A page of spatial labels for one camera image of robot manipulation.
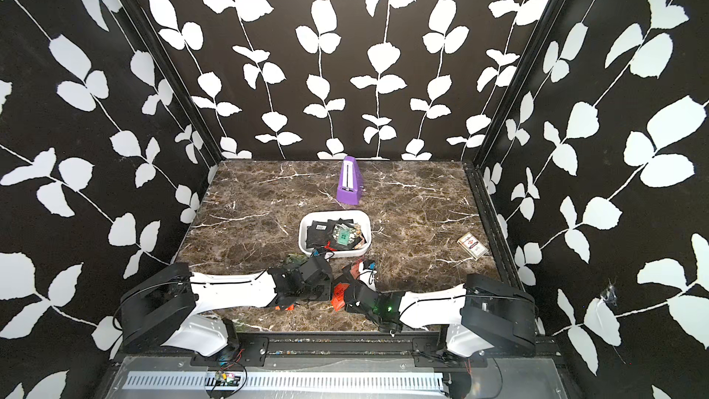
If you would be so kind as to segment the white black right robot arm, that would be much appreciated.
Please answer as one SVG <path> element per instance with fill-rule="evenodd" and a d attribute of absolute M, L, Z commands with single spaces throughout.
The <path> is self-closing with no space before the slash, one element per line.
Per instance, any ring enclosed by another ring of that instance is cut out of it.
<path fill-rule="evenodd" d="M 365 316 L 387 334 L 441 326 L 443 350 L 460 358 L 491 349 L 535 356 L 534 298 L 478 273 L 459 286 L 428 293 L 378 292 L 360 280 L 340 283 L 332 305 Z"/>

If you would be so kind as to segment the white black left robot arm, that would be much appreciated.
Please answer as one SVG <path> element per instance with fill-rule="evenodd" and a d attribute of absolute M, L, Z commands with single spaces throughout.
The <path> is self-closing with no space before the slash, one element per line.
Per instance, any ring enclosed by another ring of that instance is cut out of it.
<path fill-rule="evenodd" d="M 127 291 L 119 304 L 123 351 L 140 354 L 159 347 L 213 357 L 236 345 L 226 321 L 205 316 L 229 308 L 284 308 L 332 298 L 332 267 L 322 255 L 302 264 L 243 275 L 190 271 L 172 264 Z"/>

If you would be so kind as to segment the brown label tea bag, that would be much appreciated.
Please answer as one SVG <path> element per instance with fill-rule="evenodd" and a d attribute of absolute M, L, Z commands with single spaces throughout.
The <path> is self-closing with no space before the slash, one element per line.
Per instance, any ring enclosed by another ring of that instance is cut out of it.
<path fill-rule="evenodd" d="M 352 244 L 353 249 L 363 249 L 367 245 L 367 239 L 361 229 L 356 229 L 354 231 L 354 242 Z"/>

